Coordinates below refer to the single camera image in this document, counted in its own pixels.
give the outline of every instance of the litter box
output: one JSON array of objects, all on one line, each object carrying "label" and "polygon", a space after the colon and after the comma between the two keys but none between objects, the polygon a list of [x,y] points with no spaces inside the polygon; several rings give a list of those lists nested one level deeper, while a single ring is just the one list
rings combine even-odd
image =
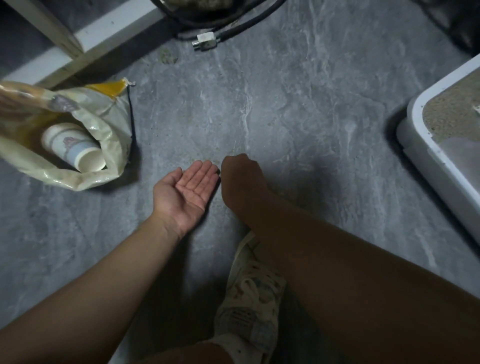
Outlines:
[{"label": "litter box", "polygon": [[396,135],[480,243],[480,55],[412,99]]}]

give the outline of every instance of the white sock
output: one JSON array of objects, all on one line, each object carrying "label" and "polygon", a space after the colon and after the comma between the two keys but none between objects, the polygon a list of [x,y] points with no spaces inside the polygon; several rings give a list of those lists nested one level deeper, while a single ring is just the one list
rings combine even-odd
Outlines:
[{"label": "white sock", "polygon": [[260,364],[262,362],[263,353],[238,335],[227,333],[214,336],[204,342],[222,347],[235,364]]}]

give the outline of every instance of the disposable cup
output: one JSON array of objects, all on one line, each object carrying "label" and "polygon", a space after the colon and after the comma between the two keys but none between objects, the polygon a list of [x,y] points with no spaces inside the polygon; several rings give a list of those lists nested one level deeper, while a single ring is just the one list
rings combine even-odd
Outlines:
[{"label": "disposable cup", "polygon": [[105,158],[91,135],[76,124],[63,122],[50,126],[42,134],[42,146],[82,173],[105,167]]}]

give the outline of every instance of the forearm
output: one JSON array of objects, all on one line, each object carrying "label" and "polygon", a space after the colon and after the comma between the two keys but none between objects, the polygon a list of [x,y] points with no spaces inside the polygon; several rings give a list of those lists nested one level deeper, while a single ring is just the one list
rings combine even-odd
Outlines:
[{"label": "forearm", "polygon": [[320,328],[353,357],[478,356],[480,302],[455,285],[276,196],[252,195],[237,212]]},{"label": "forearm", "polygon": [[2,362],[106,363],[177,241],[160,219],[146,220],[85,274],[0,331]]}]

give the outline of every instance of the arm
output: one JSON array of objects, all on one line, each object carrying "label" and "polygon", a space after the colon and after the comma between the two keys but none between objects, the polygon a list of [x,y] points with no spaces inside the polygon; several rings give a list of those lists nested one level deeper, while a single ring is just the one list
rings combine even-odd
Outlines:
[{"label": "arm", "polygon": [[197,161],[160,180],[154,211],[136,232],[0,331],[2,363],[107,363],[177,242],[203,215],[216,171]]},{"label": "arm", "polygon": [[480,301],[268,191],[246,155],[222,164],[225,203],[268,248],[317,325],[360,362],[480,362]]}]

